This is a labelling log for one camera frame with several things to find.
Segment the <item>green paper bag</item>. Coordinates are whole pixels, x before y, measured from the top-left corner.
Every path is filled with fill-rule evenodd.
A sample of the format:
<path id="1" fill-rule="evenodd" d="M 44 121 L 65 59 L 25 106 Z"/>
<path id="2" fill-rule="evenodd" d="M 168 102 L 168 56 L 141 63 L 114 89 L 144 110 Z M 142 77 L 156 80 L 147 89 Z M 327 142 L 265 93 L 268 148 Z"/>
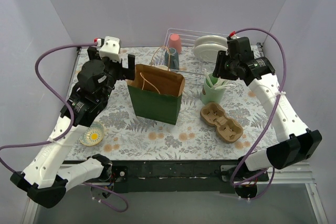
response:
<path id="1" fill-rule="evenodd" d="M 152 64 L 135 65 L 135 79 L 128 90 L 137 116 L 175 125 L 185 87 L 183 75 Z"/>

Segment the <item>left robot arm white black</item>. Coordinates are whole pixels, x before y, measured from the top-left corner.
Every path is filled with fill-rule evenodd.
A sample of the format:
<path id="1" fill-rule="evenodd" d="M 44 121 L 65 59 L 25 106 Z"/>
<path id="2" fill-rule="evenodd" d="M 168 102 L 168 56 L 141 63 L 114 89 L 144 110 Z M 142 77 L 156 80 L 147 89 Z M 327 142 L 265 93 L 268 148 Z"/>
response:
<path id="1" fill-rule="evenodd" d="M 72 146 L 107 106 L 115 83 L 135 77 L 132 54 L 128 55 L 126 68 L 122 59 L 113 59 L 96 47 L 88 48 L 88 56 L 49 139 L 27 167 L 13 172 L 10 178 L 32 201 L 45 208 L 57 205 L 67 191 L 79 184 L 90 179 L 106 182 L 112 176 L 112 163 L 101 154 L 70 168 L 61 168 Z"/>

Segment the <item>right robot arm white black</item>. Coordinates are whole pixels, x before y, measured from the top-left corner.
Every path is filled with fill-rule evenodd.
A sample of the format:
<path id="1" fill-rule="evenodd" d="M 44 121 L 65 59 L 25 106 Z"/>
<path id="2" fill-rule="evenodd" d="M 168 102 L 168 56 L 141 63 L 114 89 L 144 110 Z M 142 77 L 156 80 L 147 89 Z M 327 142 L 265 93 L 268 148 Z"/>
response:
<path id="1" fill-rule="evenodd" d="M 267 113 L 266 125 L 274 128 L 278 141 L 241 157 L 232 176 L 248 181 L 257 171 L 270 167 L 280 170 L 309 159 L 322 141 L 321 133 L 310 130 L 294 111 L 270 61 L 255 58 L 247 37 L 231 35 L 226 42 L 227 49 L 217 54 L 213 76 L 244 81 Z"/>

